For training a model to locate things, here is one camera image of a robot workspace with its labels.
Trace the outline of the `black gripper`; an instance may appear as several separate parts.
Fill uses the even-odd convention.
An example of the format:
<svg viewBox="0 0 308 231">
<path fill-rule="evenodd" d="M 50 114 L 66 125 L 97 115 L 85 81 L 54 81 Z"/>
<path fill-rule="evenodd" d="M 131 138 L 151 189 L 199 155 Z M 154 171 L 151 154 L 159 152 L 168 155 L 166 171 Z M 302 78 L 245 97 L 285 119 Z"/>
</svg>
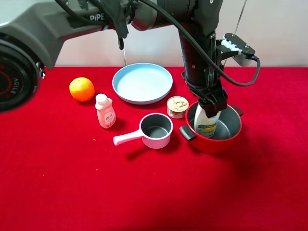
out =
<svg viewBox="0 0 308 231">
<path fill-rule="evenodd" d="M 204 35 L 202 28 L 196 23 L 185 23 L 182 26 L 195 39 L 204 52 L 216 62 L 216 33 L 211 31 Z M 182 56 L 184 62 L 183 78 L 189 90 L 199 97 L 198 105 L 205 111 L 208 118 L 227 108 L 228 95 L 223 89 L 219 73 L 217 73 L 201 56 L 198 50 L 189 42 L 186 36 L 179 32 Z"/>
</svg>

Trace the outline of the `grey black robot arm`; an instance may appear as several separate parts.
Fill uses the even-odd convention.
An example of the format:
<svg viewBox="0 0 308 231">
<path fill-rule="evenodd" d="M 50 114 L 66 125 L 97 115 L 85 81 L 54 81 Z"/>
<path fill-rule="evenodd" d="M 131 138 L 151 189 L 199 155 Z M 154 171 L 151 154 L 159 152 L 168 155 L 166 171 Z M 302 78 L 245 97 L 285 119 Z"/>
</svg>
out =
<svg viewBox="0 0 308 231">
<path fill-rule="evenodd" d="M 207 115 L 227 106 L 215 30 L 220 0 L 3 0 L 0 3 L 0 110 L 16 109 L 36 94 L 64 42 L 106 29 L 124 48 L 128 25 L 139 31 L 174 25 L 185 81 Z"/>
</svg>

